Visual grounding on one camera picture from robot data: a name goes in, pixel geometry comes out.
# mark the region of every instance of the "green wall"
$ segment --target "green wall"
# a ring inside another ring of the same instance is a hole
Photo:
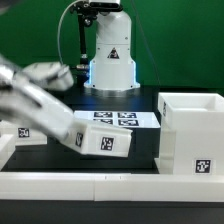
[[[142,84],[224,88],[223,0],[123,0],[133,21],[132,56]],[[25,66],[57,61],[56,33],[69,0],[24,0],[0,18],[0,52]],[[88,51],[95,52],[95,27],[87,30]],[[157,66],[156,75],[147,45]],[[79,61],[76,15],[66,15],[62,28],[65,63]]]

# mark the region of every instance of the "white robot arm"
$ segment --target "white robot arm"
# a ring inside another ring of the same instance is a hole
[[[19,75],[14,75],[17,70],[17,66],[0,58],[2,120],[39,130],[81,154],[128,156],[130,130],[76,119],[70,108],[30,83],[29,77],[32,75],[27,76],[27,73],[21,71]]]

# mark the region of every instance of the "white container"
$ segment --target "white container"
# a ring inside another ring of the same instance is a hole
[[[218,94],[160,93],[162,174],[224,174],[224,98]]]

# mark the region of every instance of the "white cube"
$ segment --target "white cube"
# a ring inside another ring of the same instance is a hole
[[[224,174],[224,98],[218,94],[160,93],[160,173]]]
[[[131,133],[110,124],[74,118],[68,137],[62,143],[85,155],[127,157]]]

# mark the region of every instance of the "black surface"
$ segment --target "black surface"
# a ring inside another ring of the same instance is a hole
[[[219,203],[0,201],[2,224],[222,224]]]

